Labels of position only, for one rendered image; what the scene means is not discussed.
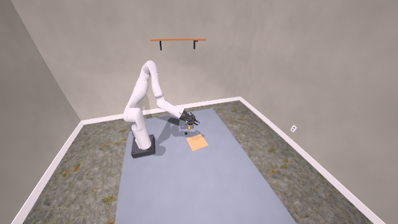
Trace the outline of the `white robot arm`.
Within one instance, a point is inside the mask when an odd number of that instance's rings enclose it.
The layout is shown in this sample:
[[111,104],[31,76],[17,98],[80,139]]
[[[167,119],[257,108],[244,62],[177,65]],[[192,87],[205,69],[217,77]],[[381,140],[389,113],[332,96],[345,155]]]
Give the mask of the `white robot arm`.
[[135,141],[139,149],[148,149],[151,146],[151,141],[146,129],[143,112],[140,108],[135,108],[138,102],[140,102],[147,94],[149,88],[148,79],[150,75],[152,79],[152,92],[156,99],[158,108],[167,111],[168,113],[174,115],[176,118],[179,119],[186,107],[185,105],[183,105],[182,109],[180,109],[165,101],[159,84],[156,64],[151,60],[147,61],[142,67],[141,74],[137,80],[131,98],[123,114],[123,119],[125,122],[134,123],[131,129],[134,133],[134,136],[136,138]]

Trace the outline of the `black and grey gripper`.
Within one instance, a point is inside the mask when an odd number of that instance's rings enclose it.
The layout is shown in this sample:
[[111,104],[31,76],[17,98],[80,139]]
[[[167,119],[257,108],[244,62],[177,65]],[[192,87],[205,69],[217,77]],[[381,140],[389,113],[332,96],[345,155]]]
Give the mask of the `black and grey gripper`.
[[199,123],[197,123],[199,120],[195,118],[192,112],[187,113],[186,111],[183,111],[179,119],[184,120],[186,122],[186,125],[199,125]]

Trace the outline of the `tan flat mat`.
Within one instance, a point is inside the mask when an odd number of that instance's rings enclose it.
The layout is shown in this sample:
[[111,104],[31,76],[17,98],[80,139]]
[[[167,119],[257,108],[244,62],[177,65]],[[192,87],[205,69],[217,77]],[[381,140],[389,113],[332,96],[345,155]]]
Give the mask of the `tan flat mat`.
[[206,141],[204,140],[204,138],[201,134],[190,137],[190,138],[186,138],[186,140],[187,140],[192,151],[196,151],[198,149],[208,146],[208,144],[206,143]]

